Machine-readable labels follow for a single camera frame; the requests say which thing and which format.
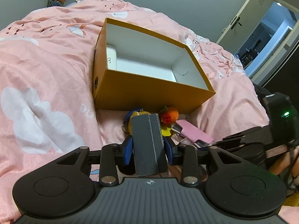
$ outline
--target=pink phone case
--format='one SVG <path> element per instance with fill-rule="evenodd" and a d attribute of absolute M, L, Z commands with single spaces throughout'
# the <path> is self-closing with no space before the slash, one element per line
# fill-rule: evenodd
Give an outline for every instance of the pink phone case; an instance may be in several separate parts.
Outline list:
<path fill-rule="evenodd" d="M 202 130 L 189 123 L 187 120 L 180 119 L 177 120 L 176 123 L 182 127 L 181 136 L 189 138 L 192 142 L 196 142 L 197 140 L 202 140 L 208 144 L 212 143 L 214 140 L 211 136 L 204 133 Z"/>

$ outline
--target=pink bedsheet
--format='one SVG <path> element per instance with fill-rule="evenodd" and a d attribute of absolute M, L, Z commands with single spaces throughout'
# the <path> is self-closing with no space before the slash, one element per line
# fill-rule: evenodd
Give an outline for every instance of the pink bedsheet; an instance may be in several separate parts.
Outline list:
<path fill-rule="evenodd" d="M 95 111 L 91 93 L 94 49 L 106 17 L 156 31 L 192 49 L 216 95 L 189 120 L 216 141 L 268 124 L 240 61 L 219 45 L 162 13 L 122 0 L 78 1 L 70 8 L 31 12 L 0 32 L 1 224 L 20 216 L 11 191 L 21 176 L 79 146 L 97 150 L 125 138 L 125 112 Z"/>

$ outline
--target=orange box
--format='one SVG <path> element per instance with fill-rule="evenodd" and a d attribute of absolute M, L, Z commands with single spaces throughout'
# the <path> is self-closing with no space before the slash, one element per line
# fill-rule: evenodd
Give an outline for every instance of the orange box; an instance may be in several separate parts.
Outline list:
<path fill-rule="evenodd" d="M 106 18 L 95 49 L 96 109 L 189 114 L 215 92 L 187 45 L 136 25 Z"/>

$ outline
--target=bed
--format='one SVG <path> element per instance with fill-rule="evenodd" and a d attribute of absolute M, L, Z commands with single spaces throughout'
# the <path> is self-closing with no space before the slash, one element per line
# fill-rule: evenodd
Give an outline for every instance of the bed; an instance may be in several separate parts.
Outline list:
<path fill-rule="evenodd" d="M 190 47 L 216 94 L 186 117 L 214 141 L 269 123 L 240 61 L 162 13 L 122 0 L 77 0 L 33 11 L 0 32 L 1 224 L 20 216 L 11 190 L 21 176 L 79 146 L 98 150 L 124 140 L 127 112 L 95 110 L 92 98 L 95 44 L 106 17 Z M 281 215 L 295 224 L 294 208 L 283 207 Z"/>

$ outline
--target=door handle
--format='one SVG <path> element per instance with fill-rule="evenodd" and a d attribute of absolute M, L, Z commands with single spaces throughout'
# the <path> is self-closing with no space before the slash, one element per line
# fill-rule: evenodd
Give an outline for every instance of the door handle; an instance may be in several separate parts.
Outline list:
<path fill-rule="evenodd" d="M 234 27 L 239 24 L 240 26 L 242 26 L 242 24 L 239 22 L 240 17 L 237 18 L 237 20 L 234 22 L 234 24 L 231 26 L 231 29 L 234 29 Z"/>

